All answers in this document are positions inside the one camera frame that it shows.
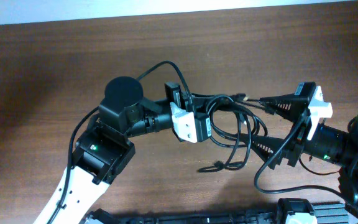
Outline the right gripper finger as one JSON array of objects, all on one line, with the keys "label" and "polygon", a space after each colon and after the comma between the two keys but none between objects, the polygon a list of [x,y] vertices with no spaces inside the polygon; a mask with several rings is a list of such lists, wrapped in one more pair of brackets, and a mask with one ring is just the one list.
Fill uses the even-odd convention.
[{"label": "right gripper finger", "polygon": [[[243,142],[247,148],[245,156],[246,160],[248,160],[250,156],[250,151],[253,150],[264,162],[267,162],[284,145],[285,140],[257,135],[252,135],[251,139],[249,139],[248,134],[240,134],[240,142]],[[276,165],[281,164],[283,158],[288,157],[288,153],[293,147],[294,139],[290,139],[268,167],[274,170]]]},{"label": "right gripper finger", "polygon": [[277,114],[291,122],[297,122],[308,116],[308,105],[311,101],[311,93],[299,95],[288,94],[282,96],[271,96],[259,99],[259,103],[272,114]]}]

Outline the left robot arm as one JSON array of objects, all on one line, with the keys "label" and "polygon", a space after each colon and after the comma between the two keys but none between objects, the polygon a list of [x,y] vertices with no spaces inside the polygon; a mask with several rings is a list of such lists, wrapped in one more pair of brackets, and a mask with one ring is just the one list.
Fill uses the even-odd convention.
[{"label": "left robot arm", "polygon": [[67,168],[36,223],[79,223],[132,159],[131,137],[164,129],[171,129],[179,141],[211,137],[210,118],[195,111],[191,94],[173,82],[165,83],[165,94],[151,101],[135,78],[111,80],[99,106],[85,116],[85,132],[70,141]]}]

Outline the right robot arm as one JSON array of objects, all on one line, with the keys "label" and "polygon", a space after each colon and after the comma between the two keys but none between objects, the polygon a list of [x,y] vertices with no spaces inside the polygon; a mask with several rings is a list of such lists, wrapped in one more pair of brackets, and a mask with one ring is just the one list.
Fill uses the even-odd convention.
[{"label": "right robot arm", "polygon": [[349,121],[347,131],[341,131],[320,122],[321,118],[330,118],[333,109],[319,91],[266,97],[259,102],[269,111],[291,121],[293,127],[285,139],[240,135],[240,141],[246,142],[264,162],[254,177],[254,185],[258,186],[259,177],[266,168],[274,169],[284,158],[289,166],[295,166],[302,154],[308,154],[340,167],[338,190],[320,185],[301,185],[260,191],[283,194],[324,190],[341,197],[351,212],[358,216],[358,114]]}]

